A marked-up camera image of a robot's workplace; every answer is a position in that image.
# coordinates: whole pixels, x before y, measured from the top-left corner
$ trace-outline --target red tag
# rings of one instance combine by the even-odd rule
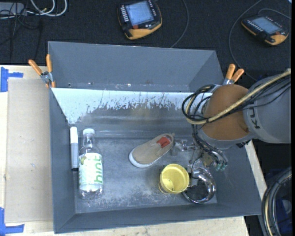
[[[161,139],[159,139],[156,143],[161,145],[161,148],[167,146],[171,143],[171,140],[169,140],[167,137],[163,136]]]

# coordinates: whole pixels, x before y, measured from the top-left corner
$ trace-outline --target wooden table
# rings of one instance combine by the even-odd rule
[[[5,223],[7,226],[25,224],[22,235],[54,235],[49,163],[48,90],[30,66],[0,65],[0,69],[1,67],[8,69],[9,73],[23,73],[22,78],[8,79],[8,92],[0,92],[0,207],[5,209]],[[35,135],[36,129],[40,129],[41,136]],[[266,183],[252,142],[246,145],[246,150],[262,197]],[[94,231],[66,235],[94,235]],[[240,216],[99,230],[96,231],[96,235],[249,234],[244,218]]]

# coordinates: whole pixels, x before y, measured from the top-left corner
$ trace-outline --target bottle label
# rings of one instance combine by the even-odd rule
[[[103,186],[102,156],[98,153],[85,153],[79,156],[80,189],[95,191]]]

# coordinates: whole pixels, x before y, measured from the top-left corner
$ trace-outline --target black carpet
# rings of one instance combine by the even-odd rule
[[[20,1],[33,11],[29,0],[0,1]],[[27,65],[34,59],[38,65],[46,65],[47,43],[54,40],[215,50],[224,75],[230,63],[245,69],[238,84],[246,88],[291,67],[292,21],[286,16],[291,17],[292,4],[288,0],[155,0],[162,27],[138,40],[127,39],[119,26],[117,6],[125,1],[130,0],[67,0],[67,11],[59,17],[0,18],[0,64]],[[52,5],[51,0],[35,2],[47,10]],[[61,11],[64,1],[57,0],[57,6]],[[243,28],[240,20],[259,12],[287,28],[290,34],[285,42],[269,46]],[[291,145],[255,142],[265,175],[291,165]],[[246,217],[246,223],[251,236],[262,235],[256,217]]]

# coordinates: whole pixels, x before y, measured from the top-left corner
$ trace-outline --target white marker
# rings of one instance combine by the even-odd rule
[[[70,128],[70,142],[71,142],[71,169],[77,169],[79,167],[79,141],[78,141],[78,129],[77,127]]]

